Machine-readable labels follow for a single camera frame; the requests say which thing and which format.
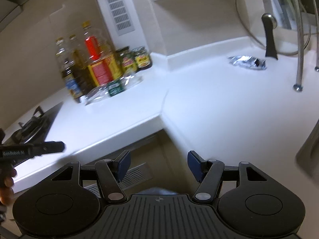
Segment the wall vent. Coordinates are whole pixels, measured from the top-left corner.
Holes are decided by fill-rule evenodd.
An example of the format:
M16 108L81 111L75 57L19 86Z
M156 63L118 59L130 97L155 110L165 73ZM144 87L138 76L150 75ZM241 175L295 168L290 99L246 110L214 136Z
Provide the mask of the wall vent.
M123 35L135 30L124 0L107 0L117 34Z

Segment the sauce jar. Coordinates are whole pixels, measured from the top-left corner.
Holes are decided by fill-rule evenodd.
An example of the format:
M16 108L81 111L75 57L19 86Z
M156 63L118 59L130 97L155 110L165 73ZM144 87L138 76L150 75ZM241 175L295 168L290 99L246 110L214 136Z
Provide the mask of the sauce jar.
M132 52L129 51L129 47L118 49L116 52L118 54L124 73L129 69L133 70L134 72L137 72L138 66L134 60Z
M132 50L132 53L139 70L150 68L153 65L151 56L145 47L137 47Z

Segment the bottle cap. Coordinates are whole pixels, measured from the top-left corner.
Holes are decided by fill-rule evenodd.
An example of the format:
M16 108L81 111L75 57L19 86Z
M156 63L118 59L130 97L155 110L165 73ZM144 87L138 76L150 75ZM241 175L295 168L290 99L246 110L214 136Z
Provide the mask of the bottle cap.
M55 43L56 43L57 45L59 45L59 44L61 44L63 41L64 41L63 38L60 37L60 38L58 38L58 39L55 41Z
M142 50L144 50L144 49L145 49L144 46L142 46L142 47L137 47L137 48L132 49L132 52L136 53L136 52L142 51Z
M90 22L90 21L86 21L86 22L83 22L83 23L82 23L82 27L83 27L83 28L89 27L90 25L91 25L91 22Z
M122 47L118 50L116 50L116 53L122 53L122 52L126 52L126 51L129 51L130 50L130 47L127 46L127 47Z
M69 39L70 40L73 40L73 39L75 39L76 38L76 35L75 34L72 34L71 36L69 36Z

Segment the foil packet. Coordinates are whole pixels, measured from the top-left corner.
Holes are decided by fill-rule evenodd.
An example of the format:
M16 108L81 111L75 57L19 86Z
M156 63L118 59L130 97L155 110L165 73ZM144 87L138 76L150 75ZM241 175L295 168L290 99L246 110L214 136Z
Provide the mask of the foil packet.
M234 56L229 57L230 62L234 66L239 66L242 68L252 69L252 70L265 70L266 60L259 59L251 56Z

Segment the oil bottle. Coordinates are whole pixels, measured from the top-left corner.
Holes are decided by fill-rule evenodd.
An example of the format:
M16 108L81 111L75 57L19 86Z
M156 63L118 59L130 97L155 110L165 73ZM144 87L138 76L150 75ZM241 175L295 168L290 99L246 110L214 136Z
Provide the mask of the oil bottle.
M105 85L122 76L110 45L102 37L101 31L91 27L90 21L82 24L85 45L89 54L89 70L95 84Z
M88 56L85 48L82 46L82 44L79 42L76 35L74 34L70 36L70 43L72 50L72 58L75 61L75 64L79 66L79 70L81 71L82 76L85 78L87 84L92 89L95 88L97 85L95 84L94 79L88 68Z
M73 99L80 103L80 98L91 91L92 84L84 78L80 66L72 59L71 51L62 37L56 40L56 46L56 57L65 86Z

